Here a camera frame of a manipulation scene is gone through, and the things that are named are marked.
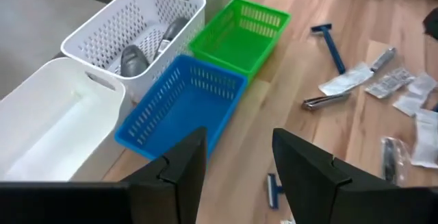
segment basket slot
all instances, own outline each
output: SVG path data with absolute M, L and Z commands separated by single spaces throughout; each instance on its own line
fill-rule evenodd
M 268 38 L 273 38 L 277 33 L 276 29 L 271 29 L 254 19 L 241 19 L 239 22 L 239 26 L 247 29 L 250 32 L 254 32 Z
M 198 11 L 198 5 L 188 0 L 155 0 L 155 7 L 159 22 L 166 25 L 180 17 L 190 19 Z
M 209 30 L 205 39 L 200 42 L 200 46 L 206 47 L 206 50 L 214 51 L 224 38 L 227 37 L 228 33 L 233 31 L 235 26 L 235 12 L 229 10 L 227 13 L 223 14 L 218 26 Z
M 105 79 L 103 79 L 103 78 L 101 78 L 101 77 L 99 77 L 99 76 L 96 76 L 95 74 L 93 74 L 93 73 L 87 73 L 87 72 L 85 72 L 85 74 L 92 80 L 92 81 L 94 81 L 94 82 L 96 82 L 96 83 L 98 83 L 98 84 L 100 84 L 100 85 L 102 85 L 102 86 L 104 86 L 104 87 L 106 87 L 106 88 L 109 88 L 110 90 L 113 90 L 113 91 L 115 91 L 116 90 L 116 88 L 112 85 L 112 84 L 110 84 L 107 80 L 105 80 Z
M 254 19 L 254 21 L 265 23 L 267 26 L 272 26 L 278 29 L 281 26 L 281 17 L 268 14 L 260 9 L 254 9 L 250 6 L 244 5 L 241 8 L 241 15 Z
M 179 68 L 171 71 L 172 73 L 168 75 L 168 79 L 162 82 L 158 91 L 139 104 L 138 107 L 142 109 L 141 115 L 136 117 L 128 129 L 128 135 L 137 142 L 138 147 L 145 144 L 155 127 L 164 119 L 186 87 Z
M 190 83 L 211 94 L 218 95 L 224 99 L 232 100 L 236 95 L 236 79 L 221 75 L 218 72 L 206 70 L 198 66 L 190 67 Z
M 78 45 L 89 63 L 107 69 L 147 27 L 137 0 L 115 12 Z

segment razor head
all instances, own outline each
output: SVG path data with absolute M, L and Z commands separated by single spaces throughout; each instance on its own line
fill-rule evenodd
M 268 173 L 268 203 L 273 210 L 279 209 L 279 194 L 284 193 L 283 187 L 277 185 L 274 173 Z
M 317 26 L 313 26 L 310 27 L 311 32 L 322 32 L 322 28 L 325 28 L 327 30 L 331 29 L 331 23 L 327 23 L 327 24 L 322 24 L 322 25 L 317 25 Z
M 297 223 L 438 223 L 438 188 L 399 188 L 284 129 L 272 150 Z

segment blue plastic basket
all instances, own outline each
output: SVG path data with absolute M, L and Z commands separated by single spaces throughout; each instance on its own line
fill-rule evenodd
M 203 126 L 209 157 L 245 87 L 242 75 L 180 55 L 125 119 L 116 140 L 153 160 Z

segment green basket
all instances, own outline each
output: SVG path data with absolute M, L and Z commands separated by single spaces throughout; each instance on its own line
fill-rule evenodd
M 232 0 L 193 39 L 190 49 L 199 60 L 241 73 L 249 83 L 289 21 L 286 12 Z

